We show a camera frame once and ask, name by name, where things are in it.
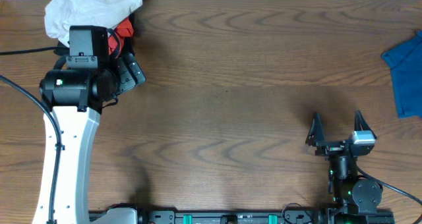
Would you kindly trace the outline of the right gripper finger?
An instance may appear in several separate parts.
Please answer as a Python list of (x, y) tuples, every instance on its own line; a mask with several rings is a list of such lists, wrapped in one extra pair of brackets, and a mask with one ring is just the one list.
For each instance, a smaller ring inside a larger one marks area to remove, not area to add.
[(375, 139), (377, 139), (376, 134), (373, 132), (373, 130), (370, 128), (370, 126), (367, 124), (366, 120), (362, 116), (362, 113), (360, 110), (355, 111), (354, 116), (354, 131), (370, 131)]
[(305, 143), (308, 146), (316, 147), (320, 143), (323, 143), (323, 142), (324, 142), (324, 132), (323, 132), (320, 114), (314, 113), (311, 127), (309, 129)]

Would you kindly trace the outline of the beige t-shirt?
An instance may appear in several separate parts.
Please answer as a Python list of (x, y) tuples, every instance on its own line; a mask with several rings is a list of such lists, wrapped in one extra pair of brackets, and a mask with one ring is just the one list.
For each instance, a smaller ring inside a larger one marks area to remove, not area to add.
[(45, 8), (45, 32), (69, 46), (71, 26), (115, 28), (141, 6), (142, 0), (51, 0)]

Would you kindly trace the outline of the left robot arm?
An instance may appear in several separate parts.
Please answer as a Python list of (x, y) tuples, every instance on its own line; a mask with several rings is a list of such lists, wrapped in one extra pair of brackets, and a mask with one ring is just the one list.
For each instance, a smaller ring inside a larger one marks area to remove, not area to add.
[(105, 63), (94, 55), (65, 57), (46, 74), (40, 82), (45, 156), (34, 223), (90, 222), (90, 163), (102, 110), (145, 80), (132, 53)]

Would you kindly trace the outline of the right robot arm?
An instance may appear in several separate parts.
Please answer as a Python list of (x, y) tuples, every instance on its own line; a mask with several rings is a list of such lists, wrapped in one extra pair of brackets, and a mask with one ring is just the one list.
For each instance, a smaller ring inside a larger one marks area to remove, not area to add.
[(328, 193), (334, 205), (319, 214), (320, 223), (368, 223), (377, 214), (382, 198), (381, 185), (370, 181), (357, 170), (357, 158), (369, 154), (377, 136), (355, 112), (354, 130), (345, 140), (327, 141), (319, 113), (313, 115), (305, 143), (315, 147), (315, 155), (329, 162)]

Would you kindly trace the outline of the red printed t-shirt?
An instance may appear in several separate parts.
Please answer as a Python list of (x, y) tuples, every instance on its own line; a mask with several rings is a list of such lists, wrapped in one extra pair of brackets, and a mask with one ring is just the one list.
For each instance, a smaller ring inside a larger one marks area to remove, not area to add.
[(108, 29), (108, 48), (111, 59), (117, 59), (120, 55), (133, 51), (133, 16), (130, 15), (120, 22), (114, 29)]

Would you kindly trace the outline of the black folded garment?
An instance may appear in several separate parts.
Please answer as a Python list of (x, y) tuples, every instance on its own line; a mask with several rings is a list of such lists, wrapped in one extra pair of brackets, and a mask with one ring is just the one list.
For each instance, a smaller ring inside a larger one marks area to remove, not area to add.
[[(126, 53), (135, 54), (133, 51), (134, 21), (135, 14), (132, 13), (109, 33), (108, 46), (110, 59), (117, 59)], [(62, 69), (69, 56), (69, 48), (61, 42), (58, 42), (57, 46), (61, 47), (61, 49), (55, 49), (53, 51), (54, 54), (59, 56), (53, 68)]]

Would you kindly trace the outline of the blue t-shirt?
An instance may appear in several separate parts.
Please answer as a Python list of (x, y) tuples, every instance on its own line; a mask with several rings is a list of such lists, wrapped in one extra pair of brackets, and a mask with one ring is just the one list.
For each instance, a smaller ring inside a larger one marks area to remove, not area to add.
[(381, 58), (390, 68), (398, 117), (421, 117), (421, 31)]

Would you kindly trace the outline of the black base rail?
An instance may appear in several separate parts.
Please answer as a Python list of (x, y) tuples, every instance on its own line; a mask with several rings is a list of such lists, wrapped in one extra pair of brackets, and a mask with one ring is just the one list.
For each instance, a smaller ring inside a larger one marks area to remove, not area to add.
[(138, 224), (288, 224), (288, 223), (344, 223), (394, 224), (391, 211), (376, 215), (352, 215), (334, 208), (309, 208), (290, 203), (282, 210), (271, 211), (178, 211), (146, 210), (134, 204), (117, 204), (107, 211), (89, 211), (90, 223)]

